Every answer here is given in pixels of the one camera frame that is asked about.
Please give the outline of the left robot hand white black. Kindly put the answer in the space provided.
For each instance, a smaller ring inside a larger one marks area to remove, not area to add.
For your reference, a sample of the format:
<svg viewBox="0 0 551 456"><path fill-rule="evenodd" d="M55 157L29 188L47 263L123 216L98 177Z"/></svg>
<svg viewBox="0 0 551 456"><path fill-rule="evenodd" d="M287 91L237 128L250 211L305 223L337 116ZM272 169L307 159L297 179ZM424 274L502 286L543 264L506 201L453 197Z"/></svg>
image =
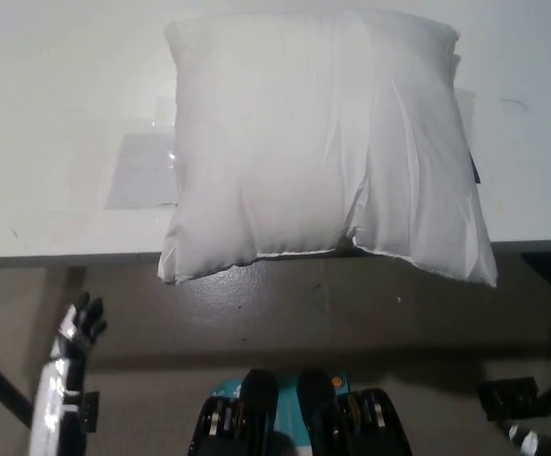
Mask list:
<svg viewBox="0 0 551 456"><path fill-rule="evenodd" d="M98 392L85 391L86 366L106 329L104 303L83 294L71 303L42 367L31 420L30 455L84 455L96 431Z"/></svg>

